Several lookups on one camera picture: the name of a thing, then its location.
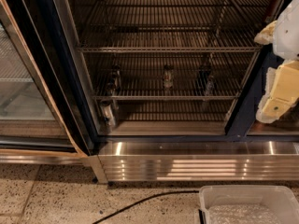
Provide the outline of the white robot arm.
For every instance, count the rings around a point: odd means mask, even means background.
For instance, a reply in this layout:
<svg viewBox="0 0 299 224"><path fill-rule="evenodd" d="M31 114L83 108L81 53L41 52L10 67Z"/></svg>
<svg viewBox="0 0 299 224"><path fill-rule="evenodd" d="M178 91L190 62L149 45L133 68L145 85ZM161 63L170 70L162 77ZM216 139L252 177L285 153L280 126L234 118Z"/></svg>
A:
<svg viewBox="0 0 299 224"><path fill-rule="evenodd" d="M292 0L254 41L272 44L274 54L283 59L278 68L268 68L264 95L256 113L261 123L273 123L299 100L299 0Z"/></svg>

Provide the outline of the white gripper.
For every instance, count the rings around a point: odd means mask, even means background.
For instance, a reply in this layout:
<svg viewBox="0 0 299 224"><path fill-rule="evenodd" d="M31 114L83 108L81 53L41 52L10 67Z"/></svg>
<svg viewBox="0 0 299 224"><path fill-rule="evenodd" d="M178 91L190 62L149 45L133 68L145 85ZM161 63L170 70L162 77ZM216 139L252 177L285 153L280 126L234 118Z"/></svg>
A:
<svg viewBox="0 0 299 224"><path fill-rule="evenodd" d="M261 45L271 44L277 22L267 24L254 41ZM299 98L299 62L285 60L277 69L269 68L267 73L268 95L258 105L256 119L261 123L273 123L280 119Z"/></svg>

